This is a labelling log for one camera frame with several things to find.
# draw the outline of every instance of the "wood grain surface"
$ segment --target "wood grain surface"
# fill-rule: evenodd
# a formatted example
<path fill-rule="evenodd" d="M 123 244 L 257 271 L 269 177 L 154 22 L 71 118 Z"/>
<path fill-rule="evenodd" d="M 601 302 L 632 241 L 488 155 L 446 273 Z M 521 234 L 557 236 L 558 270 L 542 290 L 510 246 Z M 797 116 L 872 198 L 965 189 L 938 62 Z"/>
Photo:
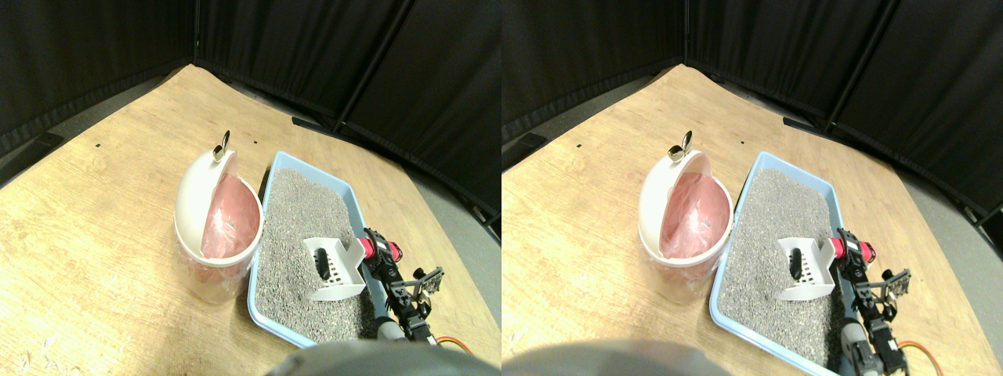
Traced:
<path fill-rule="evenodd" d="M 641 184 L 690 129 L 693 148 L 710 156 L 732 200 L 761 150 L 831 182 L 845 226 L 878 252 L 869 277 L 878 280 L 885 269 L 913 272 L 894 335 L 926 345 L 947 374 L 1003 373 L 941 247 L 891 166 L 783 125 L 779 115 L 682 65 L 503 175 L 503 358 L 567 341 L 634 338 L 700 348 L 737 375 L 798 372 L 715 325 L 706 299 L 677 305 L 641 277 Z M 913 375 L 933 374 L 922 353 L 905 351 Z"/>
<path fill-rule="evenodd" d="M 445 270 L 432 333 L 500 363 L 495 321 L 399 165 L 188 66 L 0 190 L 0 373 L 264 374 L 296 349 L 251 321 L 246 294 L 204 303 L 170 267 L 181 176 L 228 129 L 255 189 L 279 150 L 352 184 L 402 270 Z"/>

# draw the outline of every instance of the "blue litter box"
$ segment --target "blue litter box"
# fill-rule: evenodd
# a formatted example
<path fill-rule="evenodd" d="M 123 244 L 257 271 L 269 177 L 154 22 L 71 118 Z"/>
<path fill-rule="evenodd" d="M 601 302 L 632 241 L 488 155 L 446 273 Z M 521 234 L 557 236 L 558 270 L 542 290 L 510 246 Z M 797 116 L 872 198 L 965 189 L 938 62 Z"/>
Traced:
<path fill-rule="evenodd" d="M 738 224 L 741 221 L 742 205 L 745 203 L 745 196 L 748 194 L 749 187 L 752 186 L 752 179 L 755 178 L 756 173 L 758 173 L 762 168 L 777 169 L 792 178 L 794 181 L 818 191 L 818 193 L 825 198 L 825 202 L 828 204 L 828 221 L 832 226 L 832 233 L 835 234 L 835 229 L 843 227 L 843 215 L 840 213 L 840 203 L 835 199 L 835 189 L 832 187 L 832 184 L 819 178 L 818 176 L 808 173 L 796 165 L 790 164 L 786 160 L 776 157 L 776 155 L 770 154 L 766 151 L 761 151 L 759 152 L 759 156 L 756 157 L 755 163 L 752 164 L 752 169 L 749 171 L 748 177 L 745 178 L 745 185 L 742 187 L 741 196 L 738 197 L 738 206 L 735 208 L 735 228 L 738 227 Z M 721 264 L 717 268 L 717 276 L 714 278 L 714 287 L 710 293 L 710 317 L 714 320 L 714 323 L 721 328 L 734 333 L 736 336 L 751 342 L 766 352 L 773 354 L 777 358 L 783 359 L 787 363 L 797 366 L 797 368 L 800 368 L 804 372 L 813 375 L 835 375 L 834 372 L 826 369 L 825 367 L 805 359 L 797 353 L 780 346 L 776 342 L 773 342 L 759 333 L 752 331 L 748 327 L 739 324 L 727 316 L 724 316 L 721 314 L 721 311 L 717 309 L 717 298 L 720 294 L 721 281 L 724 279 L 725 267 L 728 264 L 728 251 L 731 250 L 731 243 L 733 240 L 734 238 L 728 240 L 728 243 L 724 246 L 724 250 L 722 250 Z M 843 291 L 851 291 L 849 281 L 842 277 L 839 279 Z M 851 297 L 851 300 L 847 299 L 848 297 L 844 295 L 844 301 L 847 307 L 847 317 L 856 318 L 857 314 L 853 311 L 851 305 L 853 303 L 853 298 Z M 848 361 L 842 354 L 840 357 L 842 358 L 840 374 L 853 375 L 854 371 L 851 368 L 850 361 Z"/>
<path fill-rule="evenodd" d="M 272 161 L 272 169 L 268 176 L 268 184 L 265 186 L 265 200 L 261 204 L 262 209 L 265 211 L 266 227 L 268 226 L 268 198 L 272 191 L 272 180 L 275 178 L 275 171 L 279 168 L 295 169 L 311 181 L 334 190 L 334 192 L 345 200 L 345 206 L 348 207 L 348 219 L 352 224 L 352 232 L 354 232 L 355 236 L 359 238 L 364 238 L 366 236 L 362 231 L 362 229 L 365 229 L 366 223 L 362 219 L 362 211 L 359 210 L 359 203 L 355 199 L 355 192 L 352 191 L 352 185 L 349 185 L 345 182 L 345 180 L 337 178 L 334 175 L 327 173 L 310 163 L 300 160 L 285 151 L 279 151 L 275 154 L 275 159 Z M 261 261 L 261 258 L 258 258 L 253 264 L 251 264 L 251 278 L 248 284 L 248 311 L 251 311 L 251 320 L 253 320 L 255 324 L 258 324 L 258 326 L 265 328 L 265 330 L 279 336 L 279 338 L 291 342 L 293 345 L 299 346 L 300 348 L 316 345 L 317 343 L 313 340 L 296 333 L 292 329 L 289 329 L 258 312 L 254 296 L 255 291 L 258 288 L 259 261 Z M 377 302 L 386 302 L 386 293 L 383 291 L 382 285 L 379 281 L 376 281 L 369 275 L 369 268 L 362 268 L 362 277 L 365 278 L 366 286 L 368 287 L 369 293 L 373 298 L 373 308 L 376 317 L 387 316 L 385 305 L 377 304 Z"/>

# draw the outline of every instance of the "black curtain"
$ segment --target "black curtain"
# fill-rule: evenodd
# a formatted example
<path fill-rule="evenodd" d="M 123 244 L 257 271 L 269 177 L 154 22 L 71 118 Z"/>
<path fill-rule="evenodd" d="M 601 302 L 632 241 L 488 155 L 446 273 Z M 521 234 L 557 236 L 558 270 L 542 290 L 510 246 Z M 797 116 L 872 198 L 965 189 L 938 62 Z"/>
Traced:
<path fill-rule="evenodd" d="M 503 3 L 503 142 L 682 61 L 683 0 Z"/>
<path fill-rule="evenodd" d="M 686 65 L 827 117 L 881 1 L 691 0 Z"/>
<path fill-rule="evenodd" d="M 192 61 L 195 2 L 0 2 L 0 155 Z"/>
<path fill-rule="evenodd" d="M 902 2 L 838 126 L 989 214 L 1003 202 L 1003 3 Z"/>
<path fill-rule="evenodd" d="M 500 213 L 500 12 L 494 2 L 418 1 L 348 126 Z"/>
<path fill-rule="evenodd" d="M 196 65 L 336 117 L 398 6 L 202 0 Z"/>

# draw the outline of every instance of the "slotted scoop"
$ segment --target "slotted scoop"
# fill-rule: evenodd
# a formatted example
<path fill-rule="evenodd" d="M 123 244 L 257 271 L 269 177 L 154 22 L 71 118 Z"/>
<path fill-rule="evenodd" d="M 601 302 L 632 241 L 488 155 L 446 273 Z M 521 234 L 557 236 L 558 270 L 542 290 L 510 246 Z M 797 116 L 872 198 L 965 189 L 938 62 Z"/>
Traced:
<path fill-rule="evenodd" d="M 835 259 L 835 249 L 831 240 L 826 239 L 821 249 L 814 239 L 808 238 L 786 238 L 777 243 L 790 263 L 789 276 L 796 276 L 796 279 L 794 286 L 781 292 L 776 299 L 809 301 L 832 293 L 835 283 L 828 268 Z"/>
<path fill-rule="evenodd" d="M 314 259 L 322 287 L 307 298 L 313 301 L 339 301 L 362 293 L 365 280 L 359 274 L 359 264 L 365 258 L 365 247 L 357 238 L 347 241 L 348 249 L 334 238 L 310 238 L 304 247 Z"/>

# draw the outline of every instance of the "wire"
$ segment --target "wire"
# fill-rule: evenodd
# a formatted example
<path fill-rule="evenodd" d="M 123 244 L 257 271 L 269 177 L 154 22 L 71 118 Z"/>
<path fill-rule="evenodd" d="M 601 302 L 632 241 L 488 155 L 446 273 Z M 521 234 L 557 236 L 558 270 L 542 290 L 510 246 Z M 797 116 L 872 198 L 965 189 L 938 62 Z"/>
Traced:
<path fill-rule="evenodd" d="M 467 354 L 473 355 L 473 352 L 470 351 L 469 347 L 466 347 L 466 345 L 464 345 L 462 342 L 460 342 L 459 340 L 457 340 L 455 338 L 452 338 L 452 337 L 449 337 L 449 336 L 442 336 L 442 337 L 439 337 L 439 338 L 435 339 L 435 343 L 442 343 L 442 342 L 449 342 L 449 343 L 453 343 L 453 344 L 459 345 L 459 347 L 462 347 L 463 351 L 466 351 Z"/>
<path fill-rule="evenodd" d="M 937 369 L 937 375 L 938 376 L 943 376 L 944 375 L 944 371 L 940 369 L 940 363 L 937 363 L 937 359 L 934 359 L 934 354 L 931 354 L 930 350 L 927 350 L 926 347 L 924 347 L 923 345 L 920 345 L 920 343 L 916 342 L 916 341 L 902 341 L 902 342 L 899 342 L 899 348 L 900 349 L 905 349 L 907 347 L 915 347 L 917 349 L 920 349 L 920 351 L 922 351 L 924 354 L 927 354 L 927 357 L 930 358 L 930 361 L 934 364 L 934 368 Z"/>

